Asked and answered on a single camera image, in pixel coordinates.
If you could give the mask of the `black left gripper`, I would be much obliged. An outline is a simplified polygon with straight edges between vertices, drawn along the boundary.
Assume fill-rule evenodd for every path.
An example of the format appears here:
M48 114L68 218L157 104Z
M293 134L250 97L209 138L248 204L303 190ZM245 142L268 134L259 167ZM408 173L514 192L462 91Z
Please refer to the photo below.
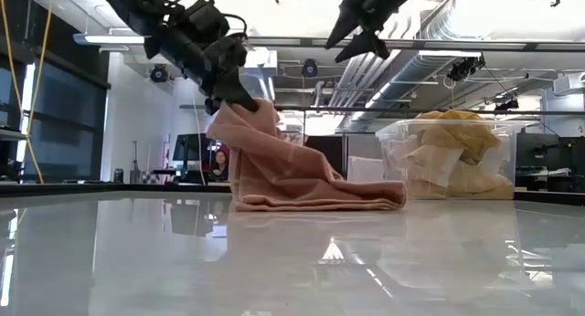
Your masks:
M149 58L162 55L198 85L206 96L205 111L209 116L218 112L223 101L252 112L259 109L239 80L239 69L247 57L239 38L221 37L201 47L181 29L163 26L144 39L144 50Z

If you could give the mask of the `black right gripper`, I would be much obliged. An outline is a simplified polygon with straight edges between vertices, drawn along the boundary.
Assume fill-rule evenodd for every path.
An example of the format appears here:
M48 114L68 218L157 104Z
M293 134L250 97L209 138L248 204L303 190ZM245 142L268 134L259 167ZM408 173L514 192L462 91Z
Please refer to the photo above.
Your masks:
M362 32L362 23L385 23L392 14L409 0L358 0L358 3L342 3L335 25L324 45L325 49L336 46L357 29ZM372 53L383 59L389 57L385 42L375 33L363 31L352 38L347 46L335 57L340 63L355 56Z

